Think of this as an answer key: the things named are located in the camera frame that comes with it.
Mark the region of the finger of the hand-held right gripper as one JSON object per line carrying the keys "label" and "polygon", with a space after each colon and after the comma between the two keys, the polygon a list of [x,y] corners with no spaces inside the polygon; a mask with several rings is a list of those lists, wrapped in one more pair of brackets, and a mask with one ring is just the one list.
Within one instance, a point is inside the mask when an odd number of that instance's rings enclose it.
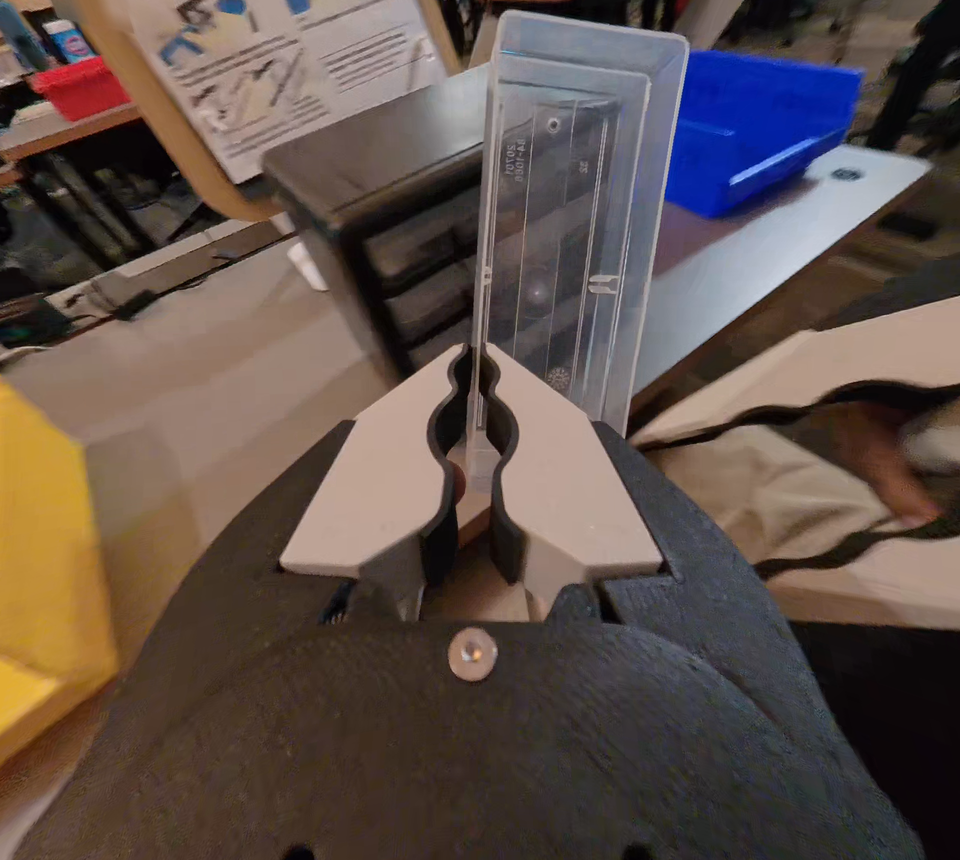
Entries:
{"label": "finger of the hand-held right gripper", "polygon": [[850,402],[923,413],[958,398],[958,342],[958,297],[800,331],[697,389],[630,441],[640,449],[688,446]]}
{"label": "finger of the hand-held right gripper", "polygon": [[795,624],[959,631],[959,522],[858,530],[826,550],[753,570]]}

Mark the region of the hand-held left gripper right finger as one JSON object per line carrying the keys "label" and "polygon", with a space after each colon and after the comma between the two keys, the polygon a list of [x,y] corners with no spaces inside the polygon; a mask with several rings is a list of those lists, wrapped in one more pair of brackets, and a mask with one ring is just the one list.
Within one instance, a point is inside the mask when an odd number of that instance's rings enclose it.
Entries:
{"label": "hand-held left gripper right finger", "polygon": [[493,344],[480,354],[489,556],[528,617],[565,588],[660,572],[664,557],[589,416]]}

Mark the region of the printed poster board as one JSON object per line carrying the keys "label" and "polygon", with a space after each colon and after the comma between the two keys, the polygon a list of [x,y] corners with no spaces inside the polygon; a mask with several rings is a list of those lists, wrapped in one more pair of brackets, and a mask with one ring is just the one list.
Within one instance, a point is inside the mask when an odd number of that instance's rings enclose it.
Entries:
{"label": "printed poster board", "polygon": [[194,192],[269,221],[272,149],[461,73],[437,0],[52,0]]}

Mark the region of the wooden table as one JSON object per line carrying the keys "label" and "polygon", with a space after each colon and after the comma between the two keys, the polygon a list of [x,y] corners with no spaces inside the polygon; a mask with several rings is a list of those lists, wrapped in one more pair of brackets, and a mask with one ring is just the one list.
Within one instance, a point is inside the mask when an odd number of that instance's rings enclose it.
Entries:
{"label": "wooden table", "polygon": [[101,272],[158,245],[95,171],[71,154],[91,138],[141,122],[137,107],[127,103],[73,122],[51,108],[2,131],[2,187],[19,187]]}

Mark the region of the black drawer cabinet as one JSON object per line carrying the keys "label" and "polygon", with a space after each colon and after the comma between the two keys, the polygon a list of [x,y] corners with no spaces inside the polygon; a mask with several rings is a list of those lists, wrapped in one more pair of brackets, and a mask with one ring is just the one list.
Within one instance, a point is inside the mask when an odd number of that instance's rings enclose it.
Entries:
{"label": "black drawer cabinet", "polygon": [[351,334],[390,381],[417,367],[387,309],[367,242],[412,220],[469,217],[478,238],[488,72],[489,64],[476,66],[264,157],[265,179]]}

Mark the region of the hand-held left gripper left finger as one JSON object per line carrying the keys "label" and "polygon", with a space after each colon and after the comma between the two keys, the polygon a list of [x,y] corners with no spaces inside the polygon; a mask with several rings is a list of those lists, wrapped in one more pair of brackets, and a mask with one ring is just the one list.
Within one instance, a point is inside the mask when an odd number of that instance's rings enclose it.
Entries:
{"label": "hand-held left gripper left finger", "polygon": [[359,413],[279,558],[290,573],[367,583],[404,621],[458,550],[457,474],[474,368],[451,347]]}

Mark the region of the blue plastic bin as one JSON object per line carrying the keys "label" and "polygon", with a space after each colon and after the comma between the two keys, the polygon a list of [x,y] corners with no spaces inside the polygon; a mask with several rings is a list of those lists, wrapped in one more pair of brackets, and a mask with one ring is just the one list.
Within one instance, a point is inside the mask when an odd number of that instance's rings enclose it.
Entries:
{"label": "blue plastic bin", "polygon": [[725,216],[841,145],[863,72],[719,50],[690,53],[664,200]]}

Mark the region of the red plastic bin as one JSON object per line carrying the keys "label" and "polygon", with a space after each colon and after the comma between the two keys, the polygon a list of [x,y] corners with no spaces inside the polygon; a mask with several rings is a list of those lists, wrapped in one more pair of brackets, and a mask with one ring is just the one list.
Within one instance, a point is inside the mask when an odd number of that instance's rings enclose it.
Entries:
{"label": "red plastic bin", "polygon": [[28,77],[30,89],[68,122],[128,106],[127,91],[101,56]]}

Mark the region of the person's right hand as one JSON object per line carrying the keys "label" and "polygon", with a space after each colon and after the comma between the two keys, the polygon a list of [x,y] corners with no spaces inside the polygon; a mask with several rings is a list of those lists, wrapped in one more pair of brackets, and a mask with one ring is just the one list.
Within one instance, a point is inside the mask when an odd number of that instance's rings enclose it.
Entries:
{"label": "person's right hand", "polygon": [[915,414],[871,402],[832,409],[832,436],[842,466],[860,479],[906,529],[942,516],[942,509],[909,464],[901,431]]}

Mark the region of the person's beige pants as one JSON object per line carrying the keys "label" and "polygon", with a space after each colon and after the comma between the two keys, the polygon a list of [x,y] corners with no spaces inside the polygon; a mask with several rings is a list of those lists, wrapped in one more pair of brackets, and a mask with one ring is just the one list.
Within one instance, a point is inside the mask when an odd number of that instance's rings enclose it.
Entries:
{"label": "person's beige pants", "polygon": [[900,526],[864,482],[762,426],[646,457],[753,565],[813,557],[848,535]]}

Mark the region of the rows of small cabinet drawers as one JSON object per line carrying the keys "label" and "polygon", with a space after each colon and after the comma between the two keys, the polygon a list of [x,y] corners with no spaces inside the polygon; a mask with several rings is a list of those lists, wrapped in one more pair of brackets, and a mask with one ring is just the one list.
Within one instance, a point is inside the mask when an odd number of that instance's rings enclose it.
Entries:
{"label": "rows of small cabinet drawers", "polygon": [[414,367],[472,335],[477,221],[410,220],[366,243]]}

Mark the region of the yellow plastic bin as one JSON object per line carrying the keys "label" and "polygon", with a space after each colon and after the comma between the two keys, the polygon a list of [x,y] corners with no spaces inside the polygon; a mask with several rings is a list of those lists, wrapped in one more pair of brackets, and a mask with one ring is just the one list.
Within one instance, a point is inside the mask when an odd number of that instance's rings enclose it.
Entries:
{"label": "yellow plastic bin", "polygon": [[1,762],[118,672],[85,451],[2,382]]}

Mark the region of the clear plastic drawer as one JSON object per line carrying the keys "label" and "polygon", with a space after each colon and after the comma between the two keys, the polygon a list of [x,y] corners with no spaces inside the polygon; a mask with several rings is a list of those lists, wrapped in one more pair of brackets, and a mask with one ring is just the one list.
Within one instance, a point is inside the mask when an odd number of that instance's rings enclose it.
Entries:
{"label": "clear plastic drawer", "polygon": [[619,433],[689,57],[677,33],[508,10],[487,65],[471,344]]}

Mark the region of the grey desk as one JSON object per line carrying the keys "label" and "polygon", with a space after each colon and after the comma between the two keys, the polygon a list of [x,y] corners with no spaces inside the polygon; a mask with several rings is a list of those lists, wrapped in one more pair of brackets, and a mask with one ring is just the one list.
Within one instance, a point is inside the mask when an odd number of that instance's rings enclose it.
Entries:
{"label": "grey desk", "polygon": [[[833,180],[834,169],[866,178]],[[906,204],[926,160],[858,146],[733,219],[664,207],[630,419],[808,269]],[[388,390],[331,293],[274,245],[7,368],[86,453],[121,668],[198,556],[330,429]]]}

